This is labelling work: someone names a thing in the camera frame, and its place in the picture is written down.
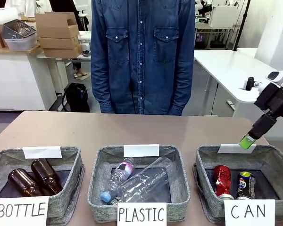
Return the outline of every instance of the can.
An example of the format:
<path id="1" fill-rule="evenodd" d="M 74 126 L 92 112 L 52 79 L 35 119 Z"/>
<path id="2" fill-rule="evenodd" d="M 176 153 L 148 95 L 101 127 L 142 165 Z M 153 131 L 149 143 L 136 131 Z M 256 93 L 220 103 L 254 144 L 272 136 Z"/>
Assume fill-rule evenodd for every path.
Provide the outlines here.
<path id="1" fill-rule="evenodd" d="M 219 165 L 214 168 L 214 178 L 215 178 L 215 194 L 218 198 L 234 199 L 230 194 L 231 188 L 231 170 L 225 165 Z"/>
<path id="2" fill-rule="evenodd" d="M 238 174 L 237 199 L 255 199 L 255 177 L 249 172 Z"/>

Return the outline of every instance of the white pillar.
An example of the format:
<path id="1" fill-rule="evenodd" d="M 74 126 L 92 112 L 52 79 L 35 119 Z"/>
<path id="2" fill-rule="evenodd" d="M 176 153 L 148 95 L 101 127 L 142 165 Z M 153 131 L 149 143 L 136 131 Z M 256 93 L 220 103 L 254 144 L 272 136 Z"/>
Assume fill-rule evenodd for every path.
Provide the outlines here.
<path id="1" fill-rule="evenodd" d="M 283 0 L 274 1 L 255 58 L 274 69 L 283 70 Z"/>

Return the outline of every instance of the floor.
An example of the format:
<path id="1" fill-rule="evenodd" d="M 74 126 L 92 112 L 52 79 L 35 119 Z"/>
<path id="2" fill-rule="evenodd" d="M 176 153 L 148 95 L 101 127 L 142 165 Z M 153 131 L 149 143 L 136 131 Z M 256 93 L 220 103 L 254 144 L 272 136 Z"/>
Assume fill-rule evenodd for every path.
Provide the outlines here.
<path id="1" fill-rule="evenodd" d="M 90 73 L 90 64 L 82 64 L 82 70 Z M 95 100 L 92 94 L 91 88 L 91 77 L 88 77 L 85 80 L 78 80 L 73 78 L 73 69 L 72 65 L 67 67 L 67 74 L 69 83 L 76 82 L 76 83 L 83 83 L 88 92 L 88 104 L 90 106 L 91 112 L 93 113 L 100 113 L 100 106 L 98 102 Z M 196 61 L 194 62 L 194 70 L 193 70 L 193 83 L 192 83 L 192 94 L 191 98 L 186 105 L 183 115 L 184 116 L 193 116 L 199 115 L 200 110 L 202 108 L 202 102 L 204 98 L 204 91 L 206 87 L 208 79 L 208 73 L 205 69 L 202 68 L 200 64 Z M 216 92 L 216 98 L 213 107 L 213 100 L 216 91 L 216 81 L 213 81 L 212 90 L 210 92 L 208 98 L 208 105 L 206 108 L 205 115 L 217 115 L 222 117 L 231 117 L 233 115 L 233 110 L 231 107 L 226 103 L 226 100 L 231 100 L 234 102 L 233 98 L 225 91 L 224 88 L 219 86 Z M 56 111 L 58 107 L 61 105 L 61 97 L 58 98 L 56 103 L 50 109 L 51 111 Z M 0 132 L 3 131 L 20 113 L 19 112 L 0 112 Z M 283 150 L 283 141 L 269 141 L 270 144 L 276 145 L 280 149 Z"/>

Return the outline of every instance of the denim shirt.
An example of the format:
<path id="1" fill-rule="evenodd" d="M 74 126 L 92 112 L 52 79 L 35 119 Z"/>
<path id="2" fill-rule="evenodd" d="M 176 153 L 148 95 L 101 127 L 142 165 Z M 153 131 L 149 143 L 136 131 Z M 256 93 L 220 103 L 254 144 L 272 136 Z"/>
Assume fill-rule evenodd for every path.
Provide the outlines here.
<path id="1" fill-rule="evenodd" d="M 92 89 L 101 112 L 181 115 L 194 27 L 194 0 L 92 0 Z"/>

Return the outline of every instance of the red can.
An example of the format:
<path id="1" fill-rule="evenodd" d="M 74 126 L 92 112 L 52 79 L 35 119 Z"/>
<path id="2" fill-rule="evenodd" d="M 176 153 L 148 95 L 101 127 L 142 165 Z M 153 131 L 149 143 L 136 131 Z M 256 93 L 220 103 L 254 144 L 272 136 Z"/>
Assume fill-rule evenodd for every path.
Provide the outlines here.
<path id="1" fill-rule="evenodd" d="M 234 199 L 230 194 L 231 188 L 231 170 L 227 166 L 219 165 L 214 168 L 214 177 L 216 181 L 215 194 L 220 199 Z"/>

